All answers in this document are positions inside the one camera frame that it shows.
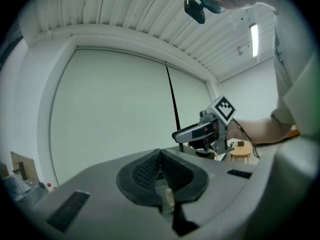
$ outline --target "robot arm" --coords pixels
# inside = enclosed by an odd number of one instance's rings
[[[199,123],[190,125],[172,134],[177,143],[203,140],[204,149],[213,149],[217,154],[233,150],[227,145],[228,124],[236,109],[224,97],[217,98],[206,110],[200,112]]]

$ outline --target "hand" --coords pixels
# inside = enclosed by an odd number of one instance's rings
[[[239,129],[238,125],[235,121],[231,121],[228,125],[228,132],[226,134],[226,140],[230,139],[239,139],[239,140],[247,140],[247,137],[244,133]]]

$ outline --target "floor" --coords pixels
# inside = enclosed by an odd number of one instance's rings
[[[276,153],[276,151],[281,148],[281,146],[285,143],[285,141],[276,143],[276,144],[267,144],[267,145],[260,145],[256,146],[256,151],[260,157],[268,156]],[[225,158],[223,161],[230,161],[230,154],[227,153],[225,155]],[[232,162],[235,163],[245,163],[247,164],[246,158],[238,158],[237,161],[233,160]],[[259,159],[256,158],[253,154],[251,155],[251,158],[249,159],[250,164],[256,165],[259,162]]]

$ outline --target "black vent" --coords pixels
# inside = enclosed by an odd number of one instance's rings
[[[154,191],[159,173],[159,155],[154,155],[132,171],[132,179],[140,187]]]
[[[245,178],[245,179],[250,179],[250,177],[252,175],[251,172],[246,172],[246,171],[241,171],[241,170],[234,170],[234,169],[229,170],[227,172],[227,174],[231,174],[231,175],[238,176],[238,177]]]
[[[194,178],[193,172],[167,155],[161,156],[163,174],[173,192],[187,186]]]
[[[53,215],[47,220],[47,222],[55,229],[65,232],[81,208],[84,206],[89,198],[89,194],[85,192],[74,192]]]

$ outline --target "small wooden stool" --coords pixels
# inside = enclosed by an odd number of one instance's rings
[[[249,158],[251,157],[253,149],[249,141],[243,140],[243,142],[244,146],[238,146],[238,142],[234,142],[232,146],[234,150],[230,151],[230,160],[235,159],[238,161],[238,158],[246,158],[249,164]]]

